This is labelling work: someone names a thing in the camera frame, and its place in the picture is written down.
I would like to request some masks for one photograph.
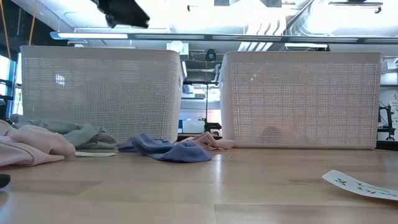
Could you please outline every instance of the paper sheet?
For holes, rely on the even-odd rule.
[[[98,153],[98,152],[76,152],[76,156],[80,157],[108,157],[114,156],[116,153],[108,152],[108,153]]]
[[[322,177],[329,183],[352,193],[367,197],[398,200],[398,191],[396,190],[384,189],[367,184],[337,170],[331,170]]]

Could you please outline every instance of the mesh basket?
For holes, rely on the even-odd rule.
[[[25,119],[104,127],[118,143],[177,140],[180,57],[168,50],[21,47]]]
[[[230,52],[223,137],[238,147],[376,147],[379,53]]]

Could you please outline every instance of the pink fabric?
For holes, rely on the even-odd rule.
[[[186,138],[183,141],[195,141],[197,144],[203,146],[207,150],[231,149],[235,145],[233,140],[215,140],[209,132],[202,133],[195,137]]]
[[[0,166],[34,166],[61,161],[76,152],[62,135],[36,126],[15,129],[0,121],[0,134],[5,135],[0,136]]]

